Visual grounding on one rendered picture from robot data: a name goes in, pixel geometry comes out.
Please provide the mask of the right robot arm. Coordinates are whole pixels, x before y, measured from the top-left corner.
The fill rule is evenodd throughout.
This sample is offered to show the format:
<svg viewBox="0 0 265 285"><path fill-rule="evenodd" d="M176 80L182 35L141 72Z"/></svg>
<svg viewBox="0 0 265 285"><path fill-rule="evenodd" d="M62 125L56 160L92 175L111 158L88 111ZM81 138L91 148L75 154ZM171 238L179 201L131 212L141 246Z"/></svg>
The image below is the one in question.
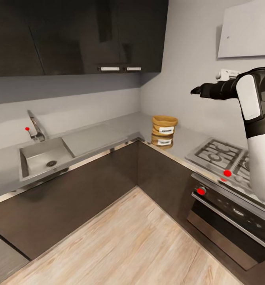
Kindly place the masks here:
<svg viewBox="0 0 265 285"><path fill-rule="evenodd" d="M221 69L214 84L191 91L202 98L238 98L247 136L250 187L265 202L265 67L240 71Z"/></svg>

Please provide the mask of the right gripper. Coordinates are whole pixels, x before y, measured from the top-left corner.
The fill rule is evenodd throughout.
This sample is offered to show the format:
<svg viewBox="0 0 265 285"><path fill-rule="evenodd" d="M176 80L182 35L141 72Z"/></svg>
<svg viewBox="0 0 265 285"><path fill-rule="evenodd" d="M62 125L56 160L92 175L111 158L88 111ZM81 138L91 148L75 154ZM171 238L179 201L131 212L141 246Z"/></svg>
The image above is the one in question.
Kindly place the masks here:
<svg viewBox="0 0 265 285"><path fill-rule="evenodd" d="M211 99L228 99L224 97L221 93L223 85L227 82L222 81L216 84L204 83L201 86L196 87L191 91L192 94L200 94L202 98L211 98Z"/></svg>

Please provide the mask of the popcorn bag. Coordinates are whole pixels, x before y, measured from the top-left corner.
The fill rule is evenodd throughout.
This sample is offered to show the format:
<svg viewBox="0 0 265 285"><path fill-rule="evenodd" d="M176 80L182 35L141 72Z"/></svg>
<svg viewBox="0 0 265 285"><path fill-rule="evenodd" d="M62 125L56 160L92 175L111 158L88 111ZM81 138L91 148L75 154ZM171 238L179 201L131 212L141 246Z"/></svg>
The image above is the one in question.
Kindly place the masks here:
<svg viewBox="0 0 265 285"><path fill-rule="evenodd" d="M171 116L156 115L153 116L152 122L152 134L155 134L157 136L170 136L175 132L175 127L178 124L178 119Z"/></svg>

